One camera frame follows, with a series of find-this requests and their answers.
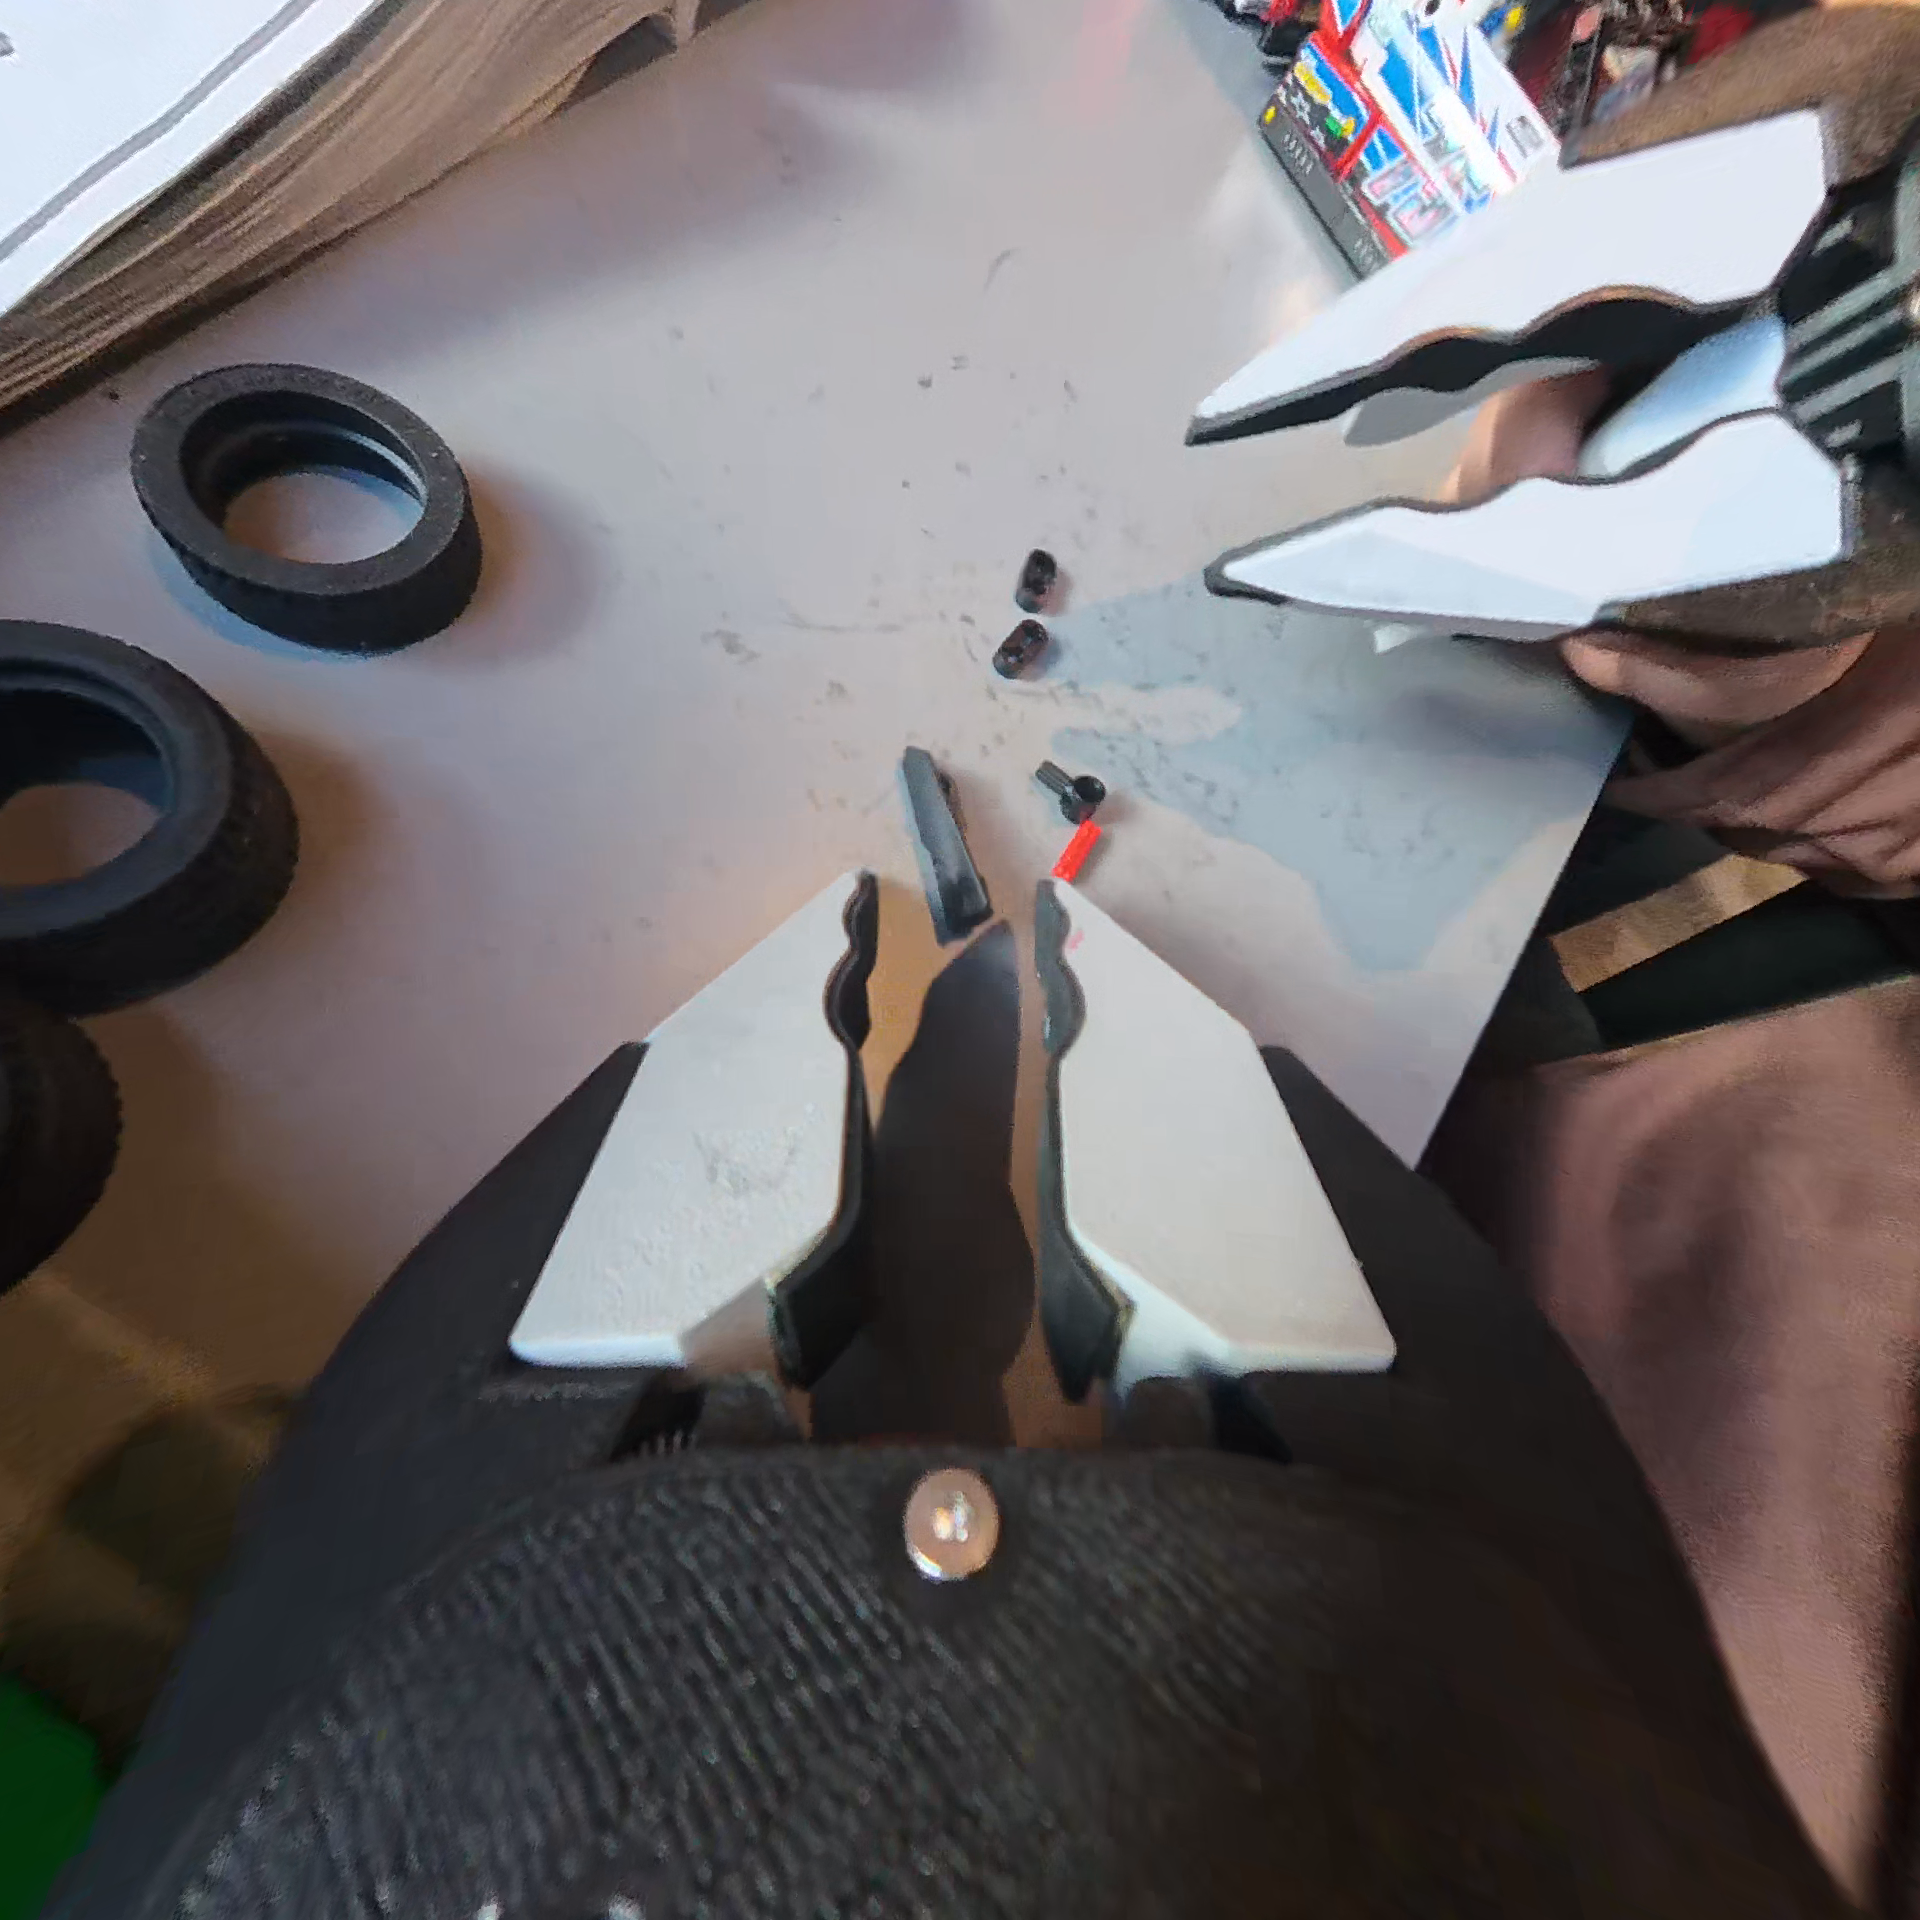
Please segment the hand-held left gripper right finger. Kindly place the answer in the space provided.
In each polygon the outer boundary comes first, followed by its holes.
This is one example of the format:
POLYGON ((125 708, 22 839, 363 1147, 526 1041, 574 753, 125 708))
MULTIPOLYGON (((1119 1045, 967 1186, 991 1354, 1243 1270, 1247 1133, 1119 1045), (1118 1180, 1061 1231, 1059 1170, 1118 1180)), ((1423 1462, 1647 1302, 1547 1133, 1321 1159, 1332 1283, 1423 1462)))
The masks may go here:
POLYGON ((1399 1343, 1246 1027, 1065 879, 1037 889, 1035 962, 1062 1397, 1387 1373, 1399 1343))

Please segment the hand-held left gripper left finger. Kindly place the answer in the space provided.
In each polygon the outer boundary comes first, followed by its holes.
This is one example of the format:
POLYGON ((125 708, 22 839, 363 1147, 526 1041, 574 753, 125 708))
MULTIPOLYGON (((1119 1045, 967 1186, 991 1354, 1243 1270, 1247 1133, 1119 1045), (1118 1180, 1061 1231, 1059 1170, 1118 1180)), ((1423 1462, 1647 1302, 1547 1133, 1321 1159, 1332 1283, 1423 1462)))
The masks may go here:
POLYGON ((865 1314, 878 882, 848 870, 640 1045, 510 1335, 539 1369, 814 1386, 865 1314))

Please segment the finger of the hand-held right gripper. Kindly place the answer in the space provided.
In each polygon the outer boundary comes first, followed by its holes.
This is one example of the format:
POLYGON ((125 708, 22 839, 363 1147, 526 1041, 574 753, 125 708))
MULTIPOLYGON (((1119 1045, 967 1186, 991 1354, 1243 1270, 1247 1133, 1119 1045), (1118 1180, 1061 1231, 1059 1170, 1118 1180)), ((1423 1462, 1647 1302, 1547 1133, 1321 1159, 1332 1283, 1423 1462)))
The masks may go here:
POLYGON ((1773 315, 1713 332, 1597 426, 1573 473, 1468 508, 1377 500, 1220 555, 1205 583, 1401 637, 1564 637, 1838 563, 1854 482, 1788 412, 1790 335, 1773 315))
POLYGON ((1771 292, 1831 195, 1814 110, 1539 169, 1201 397, 1188 446, 1348 420, 1363 449, 1569 371, 1623 371, 1771 292))

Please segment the black long panel piece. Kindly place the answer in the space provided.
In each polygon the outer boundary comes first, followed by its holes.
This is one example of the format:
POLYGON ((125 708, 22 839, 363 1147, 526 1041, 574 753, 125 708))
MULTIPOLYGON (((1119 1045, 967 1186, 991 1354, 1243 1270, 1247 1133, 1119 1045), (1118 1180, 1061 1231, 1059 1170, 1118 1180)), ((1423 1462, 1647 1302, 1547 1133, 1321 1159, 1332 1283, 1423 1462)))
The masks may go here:
POLYGON ((897 781, 935 940, 963 943, 991 921, 991 893, 971 855, 955 786, 918 746, 903 749, 897 781))

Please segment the green plastic bin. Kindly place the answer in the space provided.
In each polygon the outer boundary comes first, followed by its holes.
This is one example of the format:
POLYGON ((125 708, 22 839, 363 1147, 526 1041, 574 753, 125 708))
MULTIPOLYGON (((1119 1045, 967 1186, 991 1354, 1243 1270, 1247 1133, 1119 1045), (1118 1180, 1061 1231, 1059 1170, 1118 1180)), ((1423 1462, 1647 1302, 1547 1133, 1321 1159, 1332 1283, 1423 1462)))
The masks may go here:
POLYGON ((104 1797, 100 1747, 47 1698, 1 1679, 1 1917, 37 1917, 104 1797))

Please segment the instruction booklet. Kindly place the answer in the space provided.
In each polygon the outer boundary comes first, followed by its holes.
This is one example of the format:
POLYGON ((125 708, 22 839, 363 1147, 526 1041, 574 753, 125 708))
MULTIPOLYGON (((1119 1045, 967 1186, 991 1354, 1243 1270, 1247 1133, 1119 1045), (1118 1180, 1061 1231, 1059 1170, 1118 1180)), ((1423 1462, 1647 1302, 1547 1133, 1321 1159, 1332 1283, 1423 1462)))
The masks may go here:
POLYGON ((4 2, 1 417, 63 402, 564 106, 691 2, 4 2))

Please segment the person's right forearm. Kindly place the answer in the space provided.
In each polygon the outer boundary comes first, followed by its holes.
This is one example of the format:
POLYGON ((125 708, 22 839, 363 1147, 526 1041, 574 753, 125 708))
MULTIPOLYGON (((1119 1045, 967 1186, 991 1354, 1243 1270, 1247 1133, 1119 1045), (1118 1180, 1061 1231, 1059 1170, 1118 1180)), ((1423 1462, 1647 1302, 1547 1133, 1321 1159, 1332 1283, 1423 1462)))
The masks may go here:
POLYGON ((1806 705, 1676 765, 1621 774, 1607 799, 1838 893, 1915 899, 1915 654, 1880 637, 1806 705))

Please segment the person's right hand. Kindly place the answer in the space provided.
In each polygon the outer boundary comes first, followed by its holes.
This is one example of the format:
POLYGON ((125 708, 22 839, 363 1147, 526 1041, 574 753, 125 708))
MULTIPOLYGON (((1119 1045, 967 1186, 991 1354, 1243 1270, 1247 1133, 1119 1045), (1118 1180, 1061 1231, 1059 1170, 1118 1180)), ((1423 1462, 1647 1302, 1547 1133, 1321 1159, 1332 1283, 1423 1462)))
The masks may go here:
POLYGON ((1695 749, 1763 730, 1845 678, 1869 649, 1860 635, 1759 655, 1708 655, 1672 641, 1580 634, 1559 641, 1564 668, 1587 689, 1630 702, 1695 749))

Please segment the partly built toy car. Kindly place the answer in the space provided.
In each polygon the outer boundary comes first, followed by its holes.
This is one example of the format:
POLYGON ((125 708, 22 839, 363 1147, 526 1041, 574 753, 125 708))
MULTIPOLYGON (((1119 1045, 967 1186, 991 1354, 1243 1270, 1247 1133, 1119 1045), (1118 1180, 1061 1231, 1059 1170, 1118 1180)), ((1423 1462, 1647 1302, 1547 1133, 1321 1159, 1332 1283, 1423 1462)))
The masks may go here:
POLYGON ((1272 73, 1265 148, 1368 276, 1556 159, 1509 67, 1523 4, 1268 2, 1240 10, 1272 73))

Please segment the black rubber tyre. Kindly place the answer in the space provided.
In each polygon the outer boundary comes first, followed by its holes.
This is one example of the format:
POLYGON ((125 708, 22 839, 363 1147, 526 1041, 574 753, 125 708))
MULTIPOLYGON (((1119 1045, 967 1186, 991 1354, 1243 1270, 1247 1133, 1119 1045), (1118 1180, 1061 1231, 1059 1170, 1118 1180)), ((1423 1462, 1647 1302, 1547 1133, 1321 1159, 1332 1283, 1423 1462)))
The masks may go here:
POLYGON ((1 1292, 97 1205, 116 1163, 121 1099, 79 1025, 1 997, 1 1292))
POLYGON ((140 508, 185 575, 254 628, 342 655, 383 655, 467 613, 485 565, 467 470, 406 405, 324 367, 215 367, 156 397, 129 446, 140 508), (291 561, 225 533, 236 498, 295 470, 385 481, 415 521, 360 561, 291 561))
POLYGON ((93 631, 1 625, 1 802, 96 785, 151 806, 140 839, 60 879, 1 887, 1 973, 67 1018, 204 977, 285 899, 295 802, 272 759, 200 683, 93 631))

